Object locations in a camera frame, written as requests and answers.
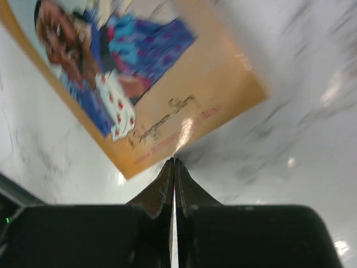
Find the tan illustrated book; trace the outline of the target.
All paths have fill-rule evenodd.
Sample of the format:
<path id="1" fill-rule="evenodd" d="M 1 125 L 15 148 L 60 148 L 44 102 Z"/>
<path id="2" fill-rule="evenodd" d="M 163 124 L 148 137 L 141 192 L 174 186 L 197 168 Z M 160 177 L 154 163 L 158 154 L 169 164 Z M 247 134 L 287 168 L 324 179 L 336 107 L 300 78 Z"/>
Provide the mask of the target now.
<path id="1" fill-rule="evenodd" d="M 212 1 L 2 1 L 1 25 L 126 179 L 267 97 Z"/>

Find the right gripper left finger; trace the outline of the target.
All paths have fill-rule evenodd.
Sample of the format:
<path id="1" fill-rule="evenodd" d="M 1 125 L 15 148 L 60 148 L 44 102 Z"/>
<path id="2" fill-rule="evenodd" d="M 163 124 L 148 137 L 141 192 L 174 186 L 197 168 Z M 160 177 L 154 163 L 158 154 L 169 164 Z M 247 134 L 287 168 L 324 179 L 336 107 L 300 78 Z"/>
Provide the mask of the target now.
<path id="1" fill-rule="evenodd" d="M 170 267 L 174 160 L 126 204 L 22 207 L 1 233 L 2 267 Z"/>

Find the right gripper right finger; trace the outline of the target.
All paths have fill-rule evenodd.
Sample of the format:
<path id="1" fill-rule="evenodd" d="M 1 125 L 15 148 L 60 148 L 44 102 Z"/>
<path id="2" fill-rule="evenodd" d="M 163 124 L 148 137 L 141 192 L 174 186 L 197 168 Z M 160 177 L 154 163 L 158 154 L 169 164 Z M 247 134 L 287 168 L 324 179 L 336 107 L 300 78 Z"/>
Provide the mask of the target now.
<path id="1" fill-rule="evenodd" d="M 342 267 L 320 216 L 301 205 L 223 205 L 175 161 L 180 267 Z"/>

